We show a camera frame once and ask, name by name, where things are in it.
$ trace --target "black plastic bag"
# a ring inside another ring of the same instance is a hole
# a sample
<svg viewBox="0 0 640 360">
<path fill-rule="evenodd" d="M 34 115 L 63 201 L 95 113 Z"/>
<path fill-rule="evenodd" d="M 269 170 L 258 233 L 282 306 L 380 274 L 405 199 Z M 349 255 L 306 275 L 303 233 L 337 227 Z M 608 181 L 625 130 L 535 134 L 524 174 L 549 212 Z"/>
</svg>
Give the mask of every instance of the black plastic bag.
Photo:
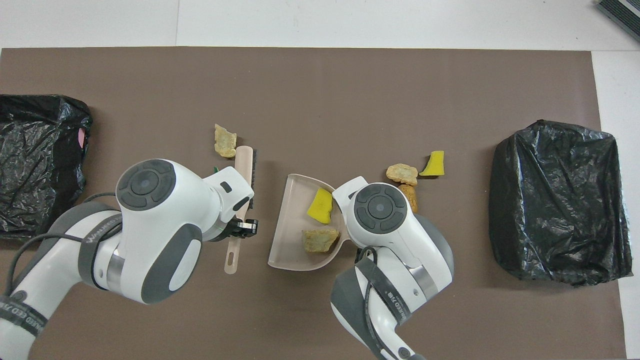
<svg viewBox="0 0 640 360">
<path fill-rule="evenodd" d="M 519 279 L 595 285 L 630 275 L 616 139 L 539 120 L 493 155 L 489 236 Z"/>
<path fill-rule="evenodd" d="M 93 120 L 60 95 L 0 95 L 0 238 L 46 233 L 84 189 Z"/>
</svg>

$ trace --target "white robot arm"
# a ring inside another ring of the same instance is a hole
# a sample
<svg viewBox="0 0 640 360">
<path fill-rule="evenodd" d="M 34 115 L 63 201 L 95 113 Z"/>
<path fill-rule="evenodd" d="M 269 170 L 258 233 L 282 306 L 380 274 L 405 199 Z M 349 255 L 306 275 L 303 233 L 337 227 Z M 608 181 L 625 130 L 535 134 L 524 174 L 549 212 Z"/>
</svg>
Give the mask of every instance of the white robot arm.
<svg viewBox="0 0 640 360">
<path fill-rule="evenodd" d="M 378 359 L 424 359 L 395 329 L 451 283 L 449 244 L 433 224 L 412 213 L 395 186 L 357 177 L 333 197 L 351 240 L 363 249 L 356 265 L 335 280 L 333 313 Z"/>
<path fill-rule="evenodd" d="M 257 231 L 255 220 L 234 216 L 253 190 L 231 167 L 202 179 L 173 161 L 147 160 L 122 175 L 115 195 L 120 211 L 86 202 L 62 214 L 18 278 L 11 276 L 0 296 L 0 359 L 27 359 L 78 282 L 152 304 L 189 279 L 202 241 Z"/>
</svg>

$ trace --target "brown table surface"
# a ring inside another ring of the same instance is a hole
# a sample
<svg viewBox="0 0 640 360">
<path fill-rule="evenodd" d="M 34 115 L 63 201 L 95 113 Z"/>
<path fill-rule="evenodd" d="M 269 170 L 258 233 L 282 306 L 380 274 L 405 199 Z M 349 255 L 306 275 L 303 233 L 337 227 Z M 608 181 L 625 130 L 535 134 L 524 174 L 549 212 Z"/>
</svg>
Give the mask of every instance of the brown table surface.
<svg viewBox="0 0 640 360">
<path fill-rule="evenodd" d="M 388 181 L 389 165 L 423 167 L 433 150 L 445 151 L 446 175 L 419 181 L 420 214 L 451 244 L 456 275 L 398 328 L 406 342 L 428 359 L 625 357 L 616 282 L 519 281 L 493 260 L 488 238 L 498 142 L 538 119 L 600 127 L 587 52 L 3 49 L 0 92 L 65 94 L 90 106 L 84 196 L 111 191 L 148 158 L 201 176 L 232 165 L 214 152 L 214 123 L 258 150 L 250 217 L 260 228 L 243 241 L 235 275 L 223 272 L 222 241 L 203 246 L 191 280 L 160 304 L 75 286 L 33 359 L 374 359 L 329 305 L 353 244 L 313 272 L 267 265 L 285 180 Z M 5 274 L 15 246 L 1 246 Z"/>
</svg>

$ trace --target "beige dustpan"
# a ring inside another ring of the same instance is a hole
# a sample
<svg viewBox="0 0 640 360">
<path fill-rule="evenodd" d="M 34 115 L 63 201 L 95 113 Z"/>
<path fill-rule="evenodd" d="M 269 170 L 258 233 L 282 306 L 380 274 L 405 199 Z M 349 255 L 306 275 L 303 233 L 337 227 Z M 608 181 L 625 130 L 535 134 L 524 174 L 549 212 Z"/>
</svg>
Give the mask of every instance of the beige dustpan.
<svg viewBox="0 0 640 360">
<path fill-rule="evenodd" d="M 312 177 L 289 174 L 282 197 L 280 216 L 269 254 L 269 265 L 284 270 L 309 271 L 327 265 L 348 240 L 346 226 L 338 204 L 333 201 L 331 222 L 323 225 L 307 215 L 307 209 L 318 188 L 333 192 L 330 185 Z M 302 245 L 302 230 L 332 227 L 340 232 L 333 250 L 327 253 L 308 253 Z"/>
</svg>

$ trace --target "yellow sponge piece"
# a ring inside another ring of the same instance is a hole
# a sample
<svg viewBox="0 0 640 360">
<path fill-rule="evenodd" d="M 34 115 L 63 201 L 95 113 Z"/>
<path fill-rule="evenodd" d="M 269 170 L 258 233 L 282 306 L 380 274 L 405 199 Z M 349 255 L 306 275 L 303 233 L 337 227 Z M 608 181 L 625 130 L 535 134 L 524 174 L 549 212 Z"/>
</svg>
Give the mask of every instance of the yellow sponge piece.
<svg viewBox="0 0 640 360">
<path fill-rule="evenodd" d="M 311 206 L 309 206 L 309 210 L 307 210 L 307 215 L 326 225 L 331 222 L 332 208 L 333 197 L 331 196 L 331 193 L 320 188 L 318 189 Z"/>
<path fill-rule="evenodd" d="M 444 151 L 432 151 L 427 167 L 419 173 L 420 176 L 444 175 Z"/>
</svg>

